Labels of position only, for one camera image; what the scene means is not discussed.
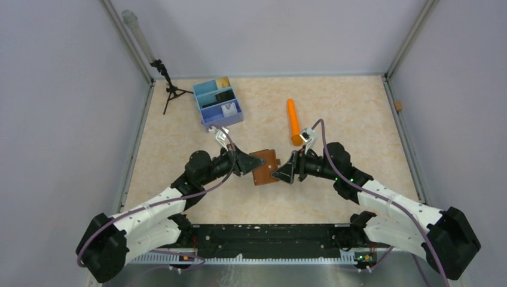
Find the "brown leather card holder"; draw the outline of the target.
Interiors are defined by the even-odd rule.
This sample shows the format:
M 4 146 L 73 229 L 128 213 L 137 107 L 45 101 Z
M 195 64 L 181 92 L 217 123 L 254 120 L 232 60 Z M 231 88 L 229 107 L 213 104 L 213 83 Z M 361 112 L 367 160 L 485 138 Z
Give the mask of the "brown leather card holder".
M 252 152 L 249 155 L 264 160 L 264 164 L 252 171 L 254 186 L 267 185 L 280 181 L 271 175 L 280 166 L 280 160 L 278 159 L 274 149 L 264 149 Z

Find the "silver card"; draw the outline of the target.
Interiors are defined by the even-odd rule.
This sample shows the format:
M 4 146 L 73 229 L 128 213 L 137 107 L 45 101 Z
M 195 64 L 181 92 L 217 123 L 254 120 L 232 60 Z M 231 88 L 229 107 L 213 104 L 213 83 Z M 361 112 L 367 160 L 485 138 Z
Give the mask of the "silver card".
M 230 117 L 238 113 L 238 109 L 235 102 L 229 102 L 221 105 L 221 110 L 224 117 Z

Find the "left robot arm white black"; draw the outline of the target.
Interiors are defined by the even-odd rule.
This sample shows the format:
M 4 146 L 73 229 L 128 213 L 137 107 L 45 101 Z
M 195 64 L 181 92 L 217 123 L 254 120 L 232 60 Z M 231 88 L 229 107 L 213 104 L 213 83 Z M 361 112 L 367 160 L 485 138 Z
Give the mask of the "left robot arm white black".
M 155 197 L 115 215 L 96 215 L 76 248 L 78 266 L 105 283 L 139 255 L 173 243 L 188 245 L 192 232 L 182 213 L 204 197 L 205 185 L 246 175 L 264 163 L 237 147 L 221 148 L 214 158 L 202 150 L 192 153 L 183 174 Z

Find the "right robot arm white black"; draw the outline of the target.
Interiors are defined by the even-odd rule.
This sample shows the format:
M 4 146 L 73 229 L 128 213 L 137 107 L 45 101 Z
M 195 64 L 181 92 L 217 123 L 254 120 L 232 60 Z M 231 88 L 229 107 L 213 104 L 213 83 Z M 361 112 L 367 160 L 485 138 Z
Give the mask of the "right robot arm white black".
M 293 151 L 272 177 L 292 184 L 315 176 L 334 181 L 334 190 L 345 200 L 385 214 L 362 212 L 351 217 L 354 244 L 390 245 L 424 259 L 449 280 L 458 280 L 481 249 L 465 214 L 455 208 L 438 209 L 411 200 L 385 187 L 352 165 L 342 144 L 326 145 L 322 156 L 312 149 Z

